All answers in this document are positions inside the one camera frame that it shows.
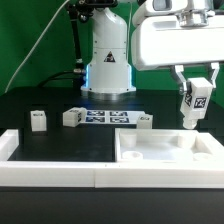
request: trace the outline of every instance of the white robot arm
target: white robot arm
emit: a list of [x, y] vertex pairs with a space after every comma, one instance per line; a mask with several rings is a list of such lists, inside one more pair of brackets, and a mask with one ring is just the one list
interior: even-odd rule
[[[132, 59], [138, 70], [171, 68], [184, 95], [184, 127], [203, 119], [219, 62], [224, 61], [224, 16], [215, 15], [212, 0], [147, 0], [133, 17]], [[205, 78], [186, 80], [184, 65], [207, 64]]]
[[92, 17], [93, 56], [87, 65], [83, 96], [119, 100], [135, 94], [132, 67], [128, 63], [128, 29], [120, 16], [110, 11], [117, 0], [78, 0], [81, 22]]

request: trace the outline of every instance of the green wall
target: green wall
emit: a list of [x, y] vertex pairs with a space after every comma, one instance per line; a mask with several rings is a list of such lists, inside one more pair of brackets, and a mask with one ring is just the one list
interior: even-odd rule
[[[10, 77], [62, 3], [62, 0], [0, 0], [0, 94], [3, 94]], [[137, 8], [137, 4], [133, 4], [133, 13]], [[128, 21], [130, 4], [120, 4], [113, 11]], [[88, 63], [92, 56], [91, 26], [91, 22], [79, 24], [85, 63]], [[75, 48], [72, 30], [68, 15], [63, 10], [18, 74], [11, 88], [36, 86], [51, 74], [73, 69], [74, 66]], [[186, 77], [206, 76], [206, 71], [202, 67], [188, 68], [185, 74]], [[168, 70], [139, 72], [133, 69], [133, 83], [138, 89], [177, 89]], [[48, 85], [71, 86], [71, 82], [55, 81]], [[223, 88], [224, 67], [222, 66], [217, 79], [217, 91], [213, 94], [213, 99], [222, 106], [224, 106]]]

